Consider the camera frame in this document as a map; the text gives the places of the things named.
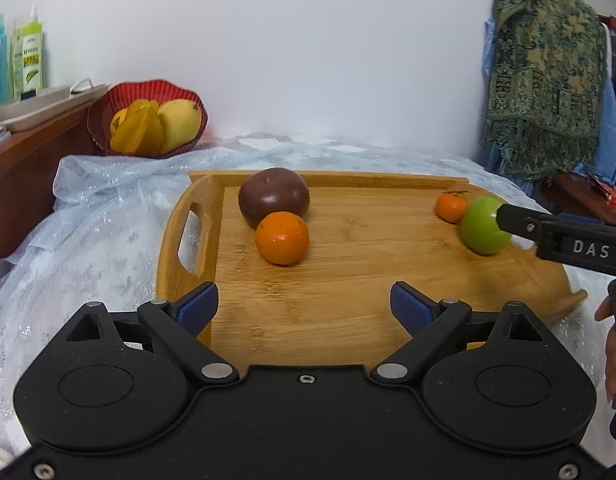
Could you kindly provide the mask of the person right hand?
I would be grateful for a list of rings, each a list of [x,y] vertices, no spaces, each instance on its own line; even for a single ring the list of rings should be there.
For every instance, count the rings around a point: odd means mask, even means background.
[[[594,314],[596,322],[602,322],[614,316],[609,297],[606,297]],[[605,389],[606,398],[612,402],[616,398],[616,328],[614,326],[608,332],[605,347]]]

